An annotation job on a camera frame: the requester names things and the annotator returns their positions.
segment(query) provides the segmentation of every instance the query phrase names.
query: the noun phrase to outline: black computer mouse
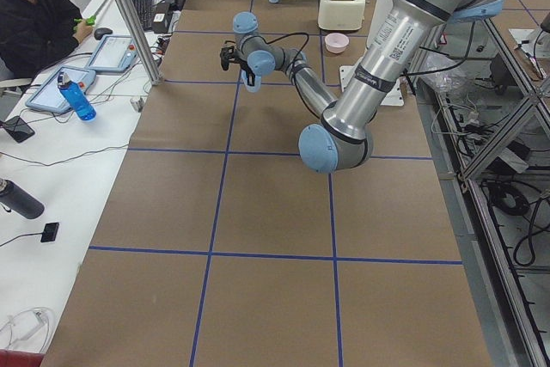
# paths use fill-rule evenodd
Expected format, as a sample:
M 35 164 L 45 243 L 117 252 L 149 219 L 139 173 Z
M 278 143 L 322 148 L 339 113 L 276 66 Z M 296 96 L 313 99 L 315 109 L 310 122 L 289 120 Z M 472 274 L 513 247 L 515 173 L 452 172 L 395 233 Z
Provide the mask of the black computer mouse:
M 94 37 L 96 40 L 101 40 L 103 36 L 105 36 L 106 34 L 111 34 L 112 32 L 113 30 L 109 28 L 97 28 L 94 31 Z

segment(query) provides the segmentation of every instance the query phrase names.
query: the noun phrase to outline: power adapter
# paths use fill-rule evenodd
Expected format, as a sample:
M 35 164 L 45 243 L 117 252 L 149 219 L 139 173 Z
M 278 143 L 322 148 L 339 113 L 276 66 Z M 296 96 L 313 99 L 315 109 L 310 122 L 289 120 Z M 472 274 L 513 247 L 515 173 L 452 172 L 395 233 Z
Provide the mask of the power adapter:
M 44 225 L 44 231 L 40 242 L 54 242 L 58 236 L 59 223 L 47 223 Z

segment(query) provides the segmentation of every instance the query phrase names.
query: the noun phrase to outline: black thermos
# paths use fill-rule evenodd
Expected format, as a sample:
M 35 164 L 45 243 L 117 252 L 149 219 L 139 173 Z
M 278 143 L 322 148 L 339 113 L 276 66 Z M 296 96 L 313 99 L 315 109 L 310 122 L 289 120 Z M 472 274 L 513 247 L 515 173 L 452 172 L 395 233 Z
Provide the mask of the black thermos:
M 42 215 L 44 206 L 11 180 L 0 178 L 0 202 L 28 219 Z

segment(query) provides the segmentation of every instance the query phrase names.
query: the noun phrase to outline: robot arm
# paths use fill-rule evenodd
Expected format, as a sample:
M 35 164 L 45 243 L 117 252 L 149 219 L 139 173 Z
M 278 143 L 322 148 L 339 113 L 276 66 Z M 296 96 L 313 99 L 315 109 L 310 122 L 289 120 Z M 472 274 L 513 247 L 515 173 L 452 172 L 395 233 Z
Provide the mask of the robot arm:
M 369 159 L 372 137 L 367 124 L 433 27 L 447 21 L 492 17 L 500 12 L 503 3 L 504 0 L 393 0 L 386 21 L 338 100 L 307 66 L 303 56 L 296 55 L 297 51 L 268 45 L 257 31 L 255 16 L 248 12 L 234 19 L 234 58 L 247 73 L 243 81 L 249 88 L 257 89 L 257 78 L 273 70 L 286 73 L 321 122 L 302 131 L 300 156 L 313 170 L 331 173 L 354 168 Z

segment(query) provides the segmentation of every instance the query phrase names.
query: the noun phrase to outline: white table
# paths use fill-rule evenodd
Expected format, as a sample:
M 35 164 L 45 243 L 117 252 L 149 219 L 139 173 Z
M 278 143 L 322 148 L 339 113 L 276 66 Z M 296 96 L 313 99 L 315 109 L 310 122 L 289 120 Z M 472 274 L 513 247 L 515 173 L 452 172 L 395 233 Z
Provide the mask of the white table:
M 102 2 L 91 0 L 82 15 L 92 15 Z M 114 0 L 105 4 L 96 26 L 111 28 L 114 34 L 129 33 Z M 157 36 L 146 34 L 151 45 Z M 90 36 L 75 53 L 92 52 L 97 43 Z M 70 59 L 64 64 L 83 67 L 88 58 Z M 34 83 L 46 80 L 53 70 L 41 73 Z M 98 75 L 88 91 L 89 99 L 105 100 L 106 94 L 100 95 L 101 92 L 117 79 L 119 76 Z M 7 133 L 0 131 L 1 151 L 52 163 L 87 151 L 126 145 L 139 119 L 129 96 L 146 96 L 149 88 L 149 78 L 143 66 L 136 65 L 130 75 L 116 86 L 110 99 L 95 106 L 97 116 L 89 123 L 82 122 L 75 114 L 70 118 L 68 115 L 59 117 L 61 121 L 68 120 L 59 123 L 48 114 L 24 110 L 25 101 L 34 91 L 30 89 L 15 106 L 11 116 L 23 111 L 21 116 L 30 122 L 36 134 L 17 144 Z M 28 220 L 16 212 L 0 210 L 0 243 L 18 235 L 41 232 L 46 223 L 59 222 L 55 242 L 40 243 L 39 236 L 28 236 L 0 248 L 0 327 L 10 315 L 46 307 L 55 314 L 50 335 L 55 331 L 124 156 L 125 148 L 107 150 L 51 167 L 0 156 L 0 176 L 12 180 L 46 207 L 44 213 L 34 220 Z M 46 333 L 43 328 L 32 339 L 19 343 L 14 349 L 37 352 Z

